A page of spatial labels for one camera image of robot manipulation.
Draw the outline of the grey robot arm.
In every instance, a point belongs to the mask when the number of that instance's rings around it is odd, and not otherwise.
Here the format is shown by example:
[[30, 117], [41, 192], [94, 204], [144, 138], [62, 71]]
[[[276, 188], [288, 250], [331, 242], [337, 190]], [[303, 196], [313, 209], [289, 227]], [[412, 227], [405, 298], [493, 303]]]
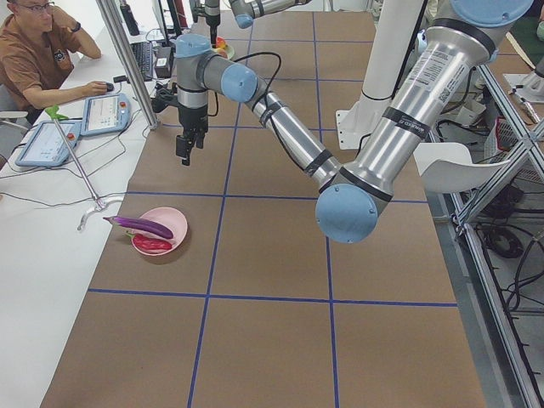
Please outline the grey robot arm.
[[530, 2], [440, 2], [425, 32], [426, 48], [403, 75], [425, 8], [423, 1], [387, 1], [382, 6], [360, 99], [337, 113], [341, 147], [358, 150], [351, 162], [339, 162], [267, 81], [214, 52], [199, 34], [176, 39], [177, 85], [156, 93], [153, 110], [178, 110], [183, 132], [176, 153], [188, 163], [207, 132], [209, 93], [246, 105], [319, 185], [315, 216], [322, 232], [338, 242], [362, 241], [392, 200], [394, 180], [455, 91], [474, 67], [494, 59]]
[[[309, 1], [299, 0], [230, 0], [229, 6], [234, 15], [236, 24], [241, 29], [252, 26], [255, 19], [268, 14], [278, 13], [292, 7], [302, 6]], [[218, 27], [220, 25], [220, 1], [206, 0], [189, 1], [193, 21], [197, 22], [203, 17], [209, 27], [210, 42], [217, 47]]]

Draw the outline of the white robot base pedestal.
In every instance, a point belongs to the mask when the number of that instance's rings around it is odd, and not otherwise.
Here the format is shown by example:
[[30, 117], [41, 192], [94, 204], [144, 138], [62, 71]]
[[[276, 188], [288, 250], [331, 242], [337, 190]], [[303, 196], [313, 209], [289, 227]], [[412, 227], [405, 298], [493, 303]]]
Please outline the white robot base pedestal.
[[424, 0], [382, 3], [360, 97], [349, 110], [337, 112], [340, 149], [357, 149], [392, 102], [426, 7]]

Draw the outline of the person raised hand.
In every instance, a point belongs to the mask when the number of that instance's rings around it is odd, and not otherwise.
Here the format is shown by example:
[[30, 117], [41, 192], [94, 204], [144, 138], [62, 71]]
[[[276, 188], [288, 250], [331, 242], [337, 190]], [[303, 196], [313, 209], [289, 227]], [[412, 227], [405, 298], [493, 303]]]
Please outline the person raised hand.
[[71, 17], [69, 14], [67, 14], [61, 7], [59, 6], [53, 6], [51, 8], [51, 15], [53, 18], [53, 21], [58, 25], [62, 27], [67, 27], [70, 29], [73, 29], [77, 25], [77, 21]]

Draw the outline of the person hand at laptop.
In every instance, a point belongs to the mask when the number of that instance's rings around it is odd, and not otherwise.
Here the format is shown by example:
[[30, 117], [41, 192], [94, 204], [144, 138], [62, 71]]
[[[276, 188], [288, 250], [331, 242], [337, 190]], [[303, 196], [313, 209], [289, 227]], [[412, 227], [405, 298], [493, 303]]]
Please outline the person hand at laptop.
[[86, 97], [92, 97], [92, 96], [100, 96], [104, 95], [109, 92], [108, 83], [107, 82], [96, 82], [92, 81], [89, 82], [85, 86], [85, 96]]

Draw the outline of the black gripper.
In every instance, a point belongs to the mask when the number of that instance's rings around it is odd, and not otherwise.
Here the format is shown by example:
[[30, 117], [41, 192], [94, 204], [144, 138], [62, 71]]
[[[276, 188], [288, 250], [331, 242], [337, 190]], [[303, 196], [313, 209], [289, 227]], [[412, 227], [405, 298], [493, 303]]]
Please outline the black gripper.
[[155, 86], [155, 96], [151, 98], [151, 107], [155, 113], [167, 107], [178, 110], [178, 120], [183, 128], [183, 135], [176, 136], [176, 156], [184, 166], [190, 165], [190, 153], [195, 145], [204, 148], [208, 131], [208, 94], [207, 90], [192, 90], [174, 83]]
[[206, 20], [210, 30], [210, 42], [217, 45], [218, 26], [220, 24], [219, 0], [189, 0], [193, 21], [196, 23], [200, 17]]

